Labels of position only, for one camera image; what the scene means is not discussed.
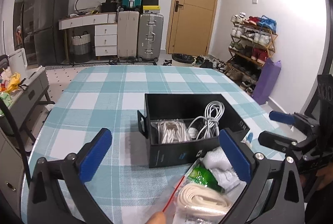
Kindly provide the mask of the person's left hand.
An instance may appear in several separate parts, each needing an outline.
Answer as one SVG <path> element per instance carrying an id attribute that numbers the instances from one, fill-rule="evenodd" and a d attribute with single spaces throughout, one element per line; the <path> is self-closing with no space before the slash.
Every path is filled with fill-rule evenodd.
<path id="1" fill-rule="evenodd" d="M 162 211 L 158 211 L 154 213 L 149 220 L 146 222 L 146 224 L 166 224 L 167 219 L 165 214 Z"/>

